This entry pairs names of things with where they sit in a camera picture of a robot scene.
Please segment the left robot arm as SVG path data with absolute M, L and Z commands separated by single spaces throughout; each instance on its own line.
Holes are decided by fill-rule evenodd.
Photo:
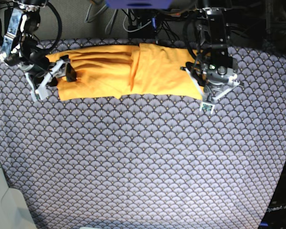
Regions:
M 215 104 L 242 83 L 237 61 L 228 54 L 229 30 L 224 12 L 229 0 L 195 0 L 183 26 L 186 48 L 193 58 L 180 69 L 187 72 L 201 96 L 200 110 L 213 113 Z

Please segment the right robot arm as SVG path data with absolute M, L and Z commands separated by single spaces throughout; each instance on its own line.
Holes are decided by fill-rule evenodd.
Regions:
M 55 7 L 47 0 L 18 0 L 13 9 L 7 32 L 3 37 L 0 60 L 8 66 L 19 66 L 24 71 L 33 101 L 48 97 L 48 87 L 56 87 L 58 79 L 66 77 L 67 82 L 77 80 L 77 75 L 71 66 L 68 55 L 51 62 L 47 55 L 57 46 L 62 35 L 62 21 Z M 41 49 L 34 38 L 39 28 L 40 9 L 49 7 L 58 23 L 58 33 L 53 45 Z

